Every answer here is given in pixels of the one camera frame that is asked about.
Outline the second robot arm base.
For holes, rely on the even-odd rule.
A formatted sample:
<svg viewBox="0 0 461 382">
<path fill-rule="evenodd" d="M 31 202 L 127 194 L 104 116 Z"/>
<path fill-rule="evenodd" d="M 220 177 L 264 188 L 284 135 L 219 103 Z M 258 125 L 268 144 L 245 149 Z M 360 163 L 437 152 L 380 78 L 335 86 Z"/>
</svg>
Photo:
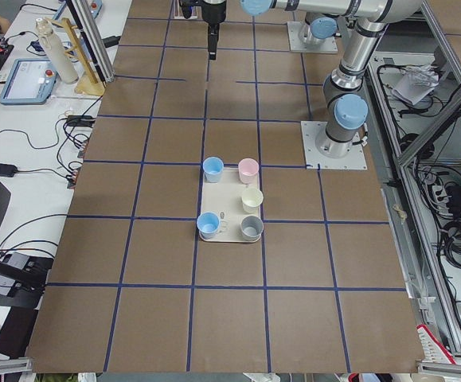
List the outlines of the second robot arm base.
<svg viewBox="0 0 461 382">
<path fill-rule="evenodd" d="M 289 21 L 289 47 L 295 53 L 336 54 L 334 35 L 338 31 L 336 16 L 307 13 L 303 21 Z"/>
</svg>

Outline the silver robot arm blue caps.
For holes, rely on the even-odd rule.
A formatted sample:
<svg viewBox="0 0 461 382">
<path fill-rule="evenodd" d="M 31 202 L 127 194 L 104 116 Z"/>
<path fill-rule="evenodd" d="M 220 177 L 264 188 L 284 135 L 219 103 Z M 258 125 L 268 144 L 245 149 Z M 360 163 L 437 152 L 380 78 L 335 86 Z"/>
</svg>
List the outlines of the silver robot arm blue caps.
<svg viewBox="0 0 461 382">
<path fill-rule="evenodd" d="M 317 150 L 328 158 L 343 158 L 350 151 L 354 135 L 364 125 L 369 107 L 355 92 L 387 27 L 413 15 L 420 1 L 242 1 L 251 16 L 272 9 L 301 10 L 307 14 L 356 17 L 357 23 L 345 47 L 339 66 L 323 85 L 330 113 L 325 130 L 315 139 Z"/>
</svg>

